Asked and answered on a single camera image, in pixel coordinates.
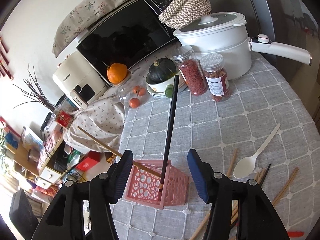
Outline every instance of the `drawer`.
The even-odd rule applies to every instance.
[[[42,179],[45,179],[48,182],[55,183],[61,176],[61,173],[54,171],[48,167],[45,167],[42,173],[40,174],[40,177]]]
[[[48,189],[51,186],[51,183],[45,181],[44,179],[38,178],[37,182],[36,182],[36,185],[41,187],[41,188]]]

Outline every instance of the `pink plastic basket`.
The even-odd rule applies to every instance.
[[[162,160],[136,160],[144,166],[161,173]],[[187,199],[188,176],[171,165],[168,160],[163,191],[159,199],[160,178],[132,166],[124,198],[149,207],[184,205]]]

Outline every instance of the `black chopstick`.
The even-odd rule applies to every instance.
[[[263,175],[263,177],[262,177],[262,179],[261,179],[260,186],[262,186],[262,184],[263,184],[263,182],[264,182],[264,180],[265,180],[265,178],[266,178],[266,176],[267,176],[267,174],[268,174],[268,171],[269,171],[270,167],[271,167],[271,164],[268,165],[268,168],[266,169],[266,172],[264,173],[264,175]],[[236,220],[232,223],[232,225],[231,225],[231,227],[230,227],[230,230],[236,226],[237,222],[238,222],[238,219],[236,219]]]
[[[170,150],[170,144],[171,144],[174,115],[176,113],[178,87],[179,87],[179,76],[175,75],[174,82],[173,82],[173,95],[172,95],[172,99],[171,99],[169,123],[168,123],[168,129],[167,129],[167,138],[166,138],[166,142],[165,142],[164,157],[163,157],[163,164],[162,164],[162,171],[161,171],[161,178],[160,178],[160,185],[159,185],[159,192],[160,192],[159,199],[161,199],[161,192],[162,192],[163,184],[164,184],[165,171],[166,171],[167,165],[168,165],[168,157],[169,157],[169,150]]]

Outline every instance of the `woven basket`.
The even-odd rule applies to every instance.
[[[173,0],[159,15],[159,20],[169,27],[181,29],[210,12],[209,0]]]

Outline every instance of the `green pumpkin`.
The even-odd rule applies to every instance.
[[[159,84],[172,78],[177,73],[175,63],[164,57],[157,59],[149,68],[147,83]]]

